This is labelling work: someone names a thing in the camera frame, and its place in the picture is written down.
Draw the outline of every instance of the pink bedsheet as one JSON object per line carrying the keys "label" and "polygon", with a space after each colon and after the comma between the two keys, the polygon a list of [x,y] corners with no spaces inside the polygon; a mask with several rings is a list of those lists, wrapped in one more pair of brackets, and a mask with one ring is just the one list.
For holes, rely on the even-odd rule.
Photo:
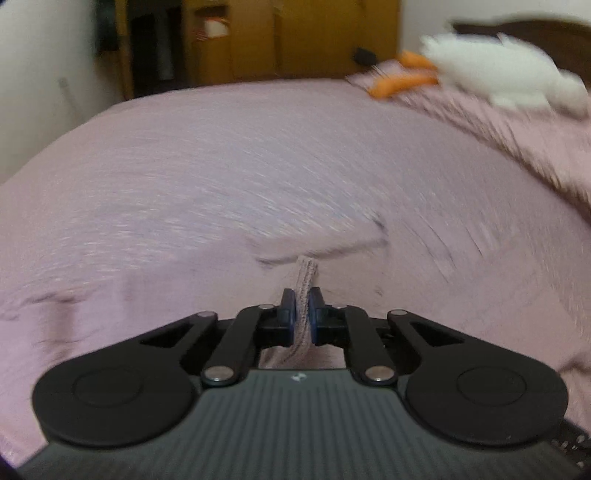
{"label": "pink bedsheet", "polygon": [[359,225],[386,243],[320,259],[330,301],[406,307],[540,358],[591,427],[590,225],[471,135],[314,80],[118,105],[0,187],[1,453],[18,463],[43,444],[28,402],[53,363],[269,299],[261,260],[278,253],[246,238],[297,237],[288,262]]}
{"label": "pink bedsheet", "polygon": [[[393,60],[378,69],[386,75],[407,72]],[[349,81],[368,89],[378,77],[371,71],[352,75]],[[554,110],[508,111],[452,87],[423,87],[391,100],[506,152],[591,218],[591,118],[575,119]],[[591,96],[588,103],[591,110]]]}

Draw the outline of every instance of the wooden headboard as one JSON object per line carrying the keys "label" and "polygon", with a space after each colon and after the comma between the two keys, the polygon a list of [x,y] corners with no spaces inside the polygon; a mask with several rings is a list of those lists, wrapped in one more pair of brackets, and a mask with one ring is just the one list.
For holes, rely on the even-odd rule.
{"label": "wooden headboard", "polygon": [[508,22],[452,22],[463,35],[510,35],[544,50],[559,69],[579,75],[591,88],[591,25],[557,19],[522,19]]}

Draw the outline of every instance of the ribbed gray surface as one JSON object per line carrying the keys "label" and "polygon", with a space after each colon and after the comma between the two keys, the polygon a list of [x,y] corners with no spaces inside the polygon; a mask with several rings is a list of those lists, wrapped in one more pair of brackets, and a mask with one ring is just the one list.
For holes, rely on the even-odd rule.
{"label": "ribbed gray surface", "polygon": [[53,444],[22,467],[27,480],[441,479],[572,480],[545,443],[478,452],[425,432],[396,393],[347,371],[252,371],[207,391],[185,422],[151,442],[91,453]]}

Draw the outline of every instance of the plush toy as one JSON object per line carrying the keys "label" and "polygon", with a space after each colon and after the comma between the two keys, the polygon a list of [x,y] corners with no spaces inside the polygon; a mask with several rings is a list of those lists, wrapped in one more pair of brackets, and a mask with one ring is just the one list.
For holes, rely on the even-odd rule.
{"label": "plush toy", "polygon": [[426,57],[405,50],[398,56],[397,60],[407,69],[430,70],[430,72],[404,73],[381,77],[375,82],[374,86],[368,90],[368,93],[372,97],[383,99],[413,88],[439,84],[437,67]]}
{"label": "plush toy", "polygon": [[370,95],[384,98],[407,87],[453,85],[487,98],[505,109],[563,109],[583,118],[589,94],[580,77],[559,70],[544,51],[516,38],[440,35],[423,38],[423,55],[404,52],[407,68],[431,69],[433,75],[414,73],[379,79]]}

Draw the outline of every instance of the orange stuffed toy leg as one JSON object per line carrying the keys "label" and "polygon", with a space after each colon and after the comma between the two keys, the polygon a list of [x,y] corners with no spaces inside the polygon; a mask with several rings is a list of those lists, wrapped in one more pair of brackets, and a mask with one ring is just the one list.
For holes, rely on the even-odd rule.
{"label": "orange stuffed toy leg", "polygon": [[374,98],[387,98],[397,93],[404,92],[424,85],[438,85],[436,74],[408,73],[394,77],[378,79],[368,93]]}
{"label": "orange stuffed toy leg", "polygon": [[400,65],[407,69],[437,70],[437,67],[431,60],[412,51],[403,50],[397,60],[400,62]]}

